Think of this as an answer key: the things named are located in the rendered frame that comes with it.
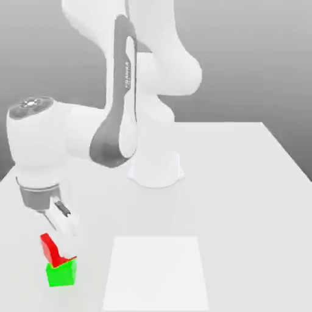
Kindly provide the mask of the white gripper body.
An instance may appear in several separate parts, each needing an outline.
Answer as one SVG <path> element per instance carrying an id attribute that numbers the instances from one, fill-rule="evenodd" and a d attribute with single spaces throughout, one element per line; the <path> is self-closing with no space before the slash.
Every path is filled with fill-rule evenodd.
<path id="1" fill-rule="evenodd" d="M 78 234 L 79 215 L 75 212 L 64 214 L 60 210 L 42 210 L 39 215 L 44 221 L 43 232 L 56 243 L 74 241 Z"/>

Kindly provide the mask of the small red cube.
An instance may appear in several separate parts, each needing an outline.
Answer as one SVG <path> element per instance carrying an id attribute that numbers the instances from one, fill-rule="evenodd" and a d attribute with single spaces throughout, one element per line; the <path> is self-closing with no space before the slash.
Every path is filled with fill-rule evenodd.
<path id="1" fill-rule="evenodd" d="M 59 249 L 48 233 L 40 235 L 44 256 L 53 268 L 57 268 L 77 257 L 66 258 L 59 254 Z"/>

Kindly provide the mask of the small green cube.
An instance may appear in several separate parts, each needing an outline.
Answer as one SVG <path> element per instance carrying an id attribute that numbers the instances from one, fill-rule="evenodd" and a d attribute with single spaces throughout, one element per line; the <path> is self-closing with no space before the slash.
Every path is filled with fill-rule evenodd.
<path id="1" fill-rule="evenodd" d="M 77 263 L 72 259 L 54 268 L 52 264 L 46 265 L 46 276 L 50 287 L 73 286 L 76 281 Z"/>

